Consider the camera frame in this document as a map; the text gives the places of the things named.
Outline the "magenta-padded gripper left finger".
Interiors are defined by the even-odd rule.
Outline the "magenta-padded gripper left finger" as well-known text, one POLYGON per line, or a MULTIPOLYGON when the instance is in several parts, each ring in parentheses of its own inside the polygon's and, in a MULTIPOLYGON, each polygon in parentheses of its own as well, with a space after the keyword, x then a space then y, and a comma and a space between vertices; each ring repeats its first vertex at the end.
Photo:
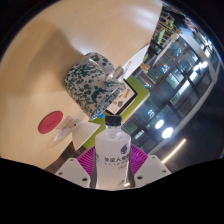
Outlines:
POLYGON ((95 188, 95 148, 84 151, 77 158, 68 158, 55 175, 84 188, 95 188))

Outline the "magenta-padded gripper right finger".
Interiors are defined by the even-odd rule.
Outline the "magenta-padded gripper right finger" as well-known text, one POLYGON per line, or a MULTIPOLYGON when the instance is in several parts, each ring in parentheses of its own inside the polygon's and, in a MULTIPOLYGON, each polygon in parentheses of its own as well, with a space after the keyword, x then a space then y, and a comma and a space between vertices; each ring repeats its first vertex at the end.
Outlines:
POLYGON ((167 175, 169 169, 156 155, 147 155, 135 145, 131 145, 129 183, 131 188, 140 188, 167 175))

